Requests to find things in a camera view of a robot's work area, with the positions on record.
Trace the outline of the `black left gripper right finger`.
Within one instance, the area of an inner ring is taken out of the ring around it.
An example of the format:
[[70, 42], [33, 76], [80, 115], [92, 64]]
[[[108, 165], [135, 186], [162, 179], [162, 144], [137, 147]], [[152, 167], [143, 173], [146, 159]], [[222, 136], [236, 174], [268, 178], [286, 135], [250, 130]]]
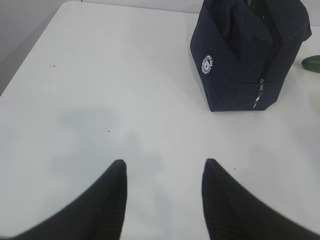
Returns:
[[319, 234], [284, 217], [207, 159], [201, 185], [203, 214], [212, 240], [318, 240]]

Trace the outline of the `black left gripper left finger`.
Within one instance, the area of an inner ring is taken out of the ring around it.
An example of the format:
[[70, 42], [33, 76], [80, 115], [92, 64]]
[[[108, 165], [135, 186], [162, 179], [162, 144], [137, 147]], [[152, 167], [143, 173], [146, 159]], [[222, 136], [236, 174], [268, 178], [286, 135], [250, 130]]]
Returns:
[[127, 165], [115, 160], [79, 197], [16, 240], [119, 240], [125, 219]]

